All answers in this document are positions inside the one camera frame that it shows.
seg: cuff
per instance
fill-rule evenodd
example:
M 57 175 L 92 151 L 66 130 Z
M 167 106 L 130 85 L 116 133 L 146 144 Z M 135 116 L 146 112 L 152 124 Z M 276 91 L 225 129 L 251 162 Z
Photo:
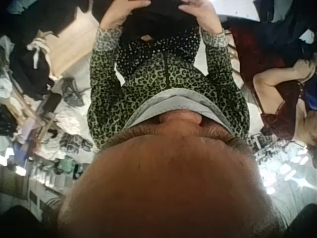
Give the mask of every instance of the cuff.
M 224 30 L 220 34 L 211 34 L 201 28 L 202 38 L 206 45 L 221 48 L 227 47 L 228 42 Z
M 122 28 L 116 27 L 113 29 L 98 28 L 94 50 L 96 51 L 112 51 L 119 45 Z

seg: zipper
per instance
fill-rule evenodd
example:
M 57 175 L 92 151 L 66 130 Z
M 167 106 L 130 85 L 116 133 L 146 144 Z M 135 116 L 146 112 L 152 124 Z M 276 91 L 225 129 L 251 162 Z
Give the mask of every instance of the zipper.
M 166 59 L 165 52 L 162 52 L 162 53 L 163 53 L 163 58 L 164 58 L 164 68 L 165 68 L 165 76 L 166 76 L 166 85 L 167 85 L 167 88 L 169 89 L 169 76 L 168 76 L 167 59 Z

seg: leopard print sleeve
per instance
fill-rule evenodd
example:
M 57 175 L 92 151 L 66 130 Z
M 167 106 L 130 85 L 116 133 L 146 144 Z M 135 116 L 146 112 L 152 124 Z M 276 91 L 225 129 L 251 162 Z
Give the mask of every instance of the leopard print sleeve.
M 121 28 L 98 29 L 90 61 L 91 104 L 88 110 L 90 134 L 98 147 L 106 141 L 106 121 L 112 101 L 120 91 L 120 81 L 115 75 L 115 51 L 119 44 Z
M 227 112 L 231 125 L 240 128 L 240 137 L 247 139 L 250 127 L 249 109 L 241 90 L 233 80 L 225 33 L 223 31 L 213 35 L 202 30 L 202 38 L 206 45 L 208 79 L 220 95 L 217 105 L 223 112 Z

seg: dark red garment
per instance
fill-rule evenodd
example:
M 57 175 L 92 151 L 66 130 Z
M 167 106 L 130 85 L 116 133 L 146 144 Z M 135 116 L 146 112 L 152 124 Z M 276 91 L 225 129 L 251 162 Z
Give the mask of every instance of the dark red garment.
M 259 47 L 250 24 L 231 22 L 230 28 L 239 55 L 241 77 L 256 96 L 254 76 L 270 68 L 284 68 L 284 61 L 278 54 Z M 303 87 L 293 80 L 280 83 L 276 88 L 285 102 L 276 114 L 261 114 L 261 118 L 277 137 L 291 140 L 295 132 L 297 101 L 304 97 Z

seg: polka dot fabric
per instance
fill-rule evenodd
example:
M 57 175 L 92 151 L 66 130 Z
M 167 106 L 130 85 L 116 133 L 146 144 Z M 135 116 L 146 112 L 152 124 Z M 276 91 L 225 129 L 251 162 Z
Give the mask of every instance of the polka dot fabric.
M 185 30 L 173 37 L 158 41 L 135 41 L 122 44 L 116 57 L 117 70 L 127 80 L 143 62 L 160 52 L 169 52 L 182 60 L 194 64 L 200 45 L 199 27 Z

